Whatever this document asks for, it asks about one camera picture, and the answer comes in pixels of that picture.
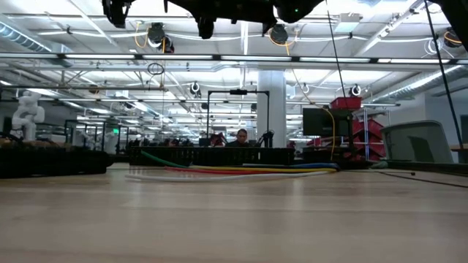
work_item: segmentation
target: green cable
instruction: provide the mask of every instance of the green cable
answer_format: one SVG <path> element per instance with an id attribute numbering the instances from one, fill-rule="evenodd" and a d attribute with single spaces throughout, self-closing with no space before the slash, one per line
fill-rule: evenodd
<path id="1" fill-rule="evenodd" d="M 149 153 L 146 153 L 146 152 L 143 151 L 143 150 L 141 151 L 141 154 L 143 154 L 145 157 L 150 158 L 150 159 L 153 160 L 153 161 L 157 161 L 157 162 L 159 162 L 159 163 L 161 163 L 161 164 L 165 164 L 165 165 L 170 166 L 170 167 L 188 168 L 188 167 L 185 167 L 184 165 L 174 164 L 173 162 L 165 161 L 165 160 L 163 160 L 163 159 L 159 159 L 159 158 L 157 158 L 157 157 L 155 157 L 155 156 L 152 156 L 152 155 L 149 154 Z"/>

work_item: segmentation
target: desk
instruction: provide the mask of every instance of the desk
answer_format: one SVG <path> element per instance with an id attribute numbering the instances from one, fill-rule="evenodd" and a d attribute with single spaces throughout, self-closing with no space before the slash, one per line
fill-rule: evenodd
<path id="1" fill-rule="evenodd" d="M 123 164 L 112 168 L 126 168 Z M 0 180 L 0 262 L 465 262 L 468 191 L 340 172 L 230 183 Z M 174 176 L 164 170 L 132 170 Z M 418 172 L 468 185 L 468 178 Z"/>
<path id="2" fill-rule="evenodd" d="M 450 150 L 458 153 L 458 162 L 460 164 L 468 164 L 468 144 L 463 144 L 463 150 L 460 145 L 451 145 Z"/>

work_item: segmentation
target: man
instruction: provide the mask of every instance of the man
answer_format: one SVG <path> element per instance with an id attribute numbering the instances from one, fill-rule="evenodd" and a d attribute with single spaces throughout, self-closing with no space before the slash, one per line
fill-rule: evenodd
<path id="1" fill-rule="evenodd" d="M 240 129 L 237 132 L 237 139 L 234 142 L 229 142 L 226 144 L 226 147 L 249 147 L 247 141 L 247 131 L 245 129 Z"/>

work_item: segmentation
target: yellow cord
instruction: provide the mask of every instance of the yellow cord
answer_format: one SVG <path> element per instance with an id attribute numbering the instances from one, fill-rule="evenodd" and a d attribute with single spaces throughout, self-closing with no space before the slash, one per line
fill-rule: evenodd
<path id="1" fill-rule="evenodd" d="M 330 110 L 327 110 L 327 109 L 325 109 L 324 107 L 320 107 L 319 105 L 315 104 L 315 102 L 313 102 L 313 101 L 309 98 L 309 96 L 307 96 L 307 94 L 306 94 L 306 93 L 304 92 L 304 90 L 302 89 L 301 84 L 299 83 L 298 77 L 295 75 L 294 69 L 292 69 L 292 74 L 294 75 L 295 81 L 298 83 L 299 88 L 301 89 L 301 91 L 302 91 L 302 93 L 304 94 L 304 96 L 306 97 L 306 99 L 309 100 L 310 104 L 314 105 L 315 107 L 319 107 L 320 109 L 326 111 L 326 112 L 330 115 L 330 117 L 331 117 L 331 122 L 332 122 L 332 124 L 333 124 L 333 138 L 332 138 L 332 141 L 333 141 L 333 142 L 332 142 L 332 146 L 331 146 L 331 157 L 330 157 L 330 160 L 333 161 L 333 152 L 335 151 L 335 137 L 336 137 L 336 136 L 335 136 L 335 132 L 336 132 L 335 118 L 334 118 L 333 114 L 331 114 Z"/>
<path id="2" fill-rule="evenodd" d="M 140 45 L 140 43 L 138 43 L 138 39 L 137 39 L 137 33 L 138 33 L 138 27 L 140 26 L 140 23 L 137 23 L 137 31 L 135 32 L 135 44 L 139 47 L 139 48 L 145 48 L 146 45 L 148 44 L 148 30 L 149 28 L 146 29 L 146 35 L 145 35 L 145 44 L 142 46 Z"/>
<path id="3" fill-rule="evenodd" d="M 451 39 L 450 37 L 447 37 L 447 35 L 448 35 L 448 32 L 445 32 L 444 38 L 445 38 L 446 40 L 448 40 L 448 41 L 450 41 L 450 42 L 454 42 L 454 43 L 456 43 L 456 44 L 463 44 L 461 41 L 454 40 L 454 39 Z"/>
<path id="4" fill-rule="evenodd" d="M 316 169 L 276 169 L 276 168 L 246 168 L 246 167 L 204 167 L 204 166 L 191 166 L 194 169 L 206 169 L 214 171 L 252 171 L 252 172 L 336 172 L 333 168 L 316 168 Z"/>

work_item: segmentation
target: white humanoid robot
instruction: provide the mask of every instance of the white humanoid robot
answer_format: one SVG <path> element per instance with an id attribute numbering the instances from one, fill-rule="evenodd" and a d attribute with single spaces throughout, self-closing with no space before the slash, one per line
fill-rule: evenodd
<path id="1" fill-rule="evenodd" d="M 40 97 L 41 94 L 25 91 L 18 99 L 18 109 L 12 117 L 11 135 L 19 139 L 23 138 L 25 141 L 36 139 L 36 123 L 42 123 L 45 118 L 44 108 L 37 105 Z"/>

